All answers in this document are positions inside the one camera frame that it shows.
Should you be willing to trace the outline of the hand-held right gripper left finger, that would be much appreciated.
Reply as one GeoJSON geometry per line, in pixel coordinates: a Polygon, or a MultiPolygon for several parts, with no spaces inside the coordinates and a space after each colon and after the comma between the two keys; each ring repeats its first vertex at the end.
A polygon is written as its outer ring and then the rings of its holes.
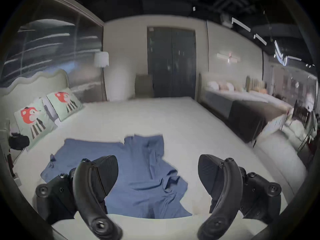
{"type": "Polygon", "coordinates": [[[72,219],[76,212],[101,240],[120,240],[122,229],[108,216],[105,198],[118,178],[114,155],[82,159],[69,174],[61,173],[35,190],[35,210],[48,224],[72,219]]]}

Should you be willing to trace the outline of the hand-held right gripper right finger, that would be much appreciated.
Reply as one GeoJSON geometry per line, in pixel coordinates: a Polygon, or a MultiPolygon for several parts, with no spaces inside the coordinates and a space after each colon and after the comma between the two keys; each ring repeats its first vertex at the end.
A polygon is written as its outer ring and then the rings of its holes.
{"type": "Polygon", "coordinates": [[[217,240],[231,226],[238,211],[244,219],[271,224],[281,210],[282,188],[255,172],[246,173],[233,158],[202,154],[198,176],[211,197],[209,218],[198,229],[199,240],[217,240]]]}

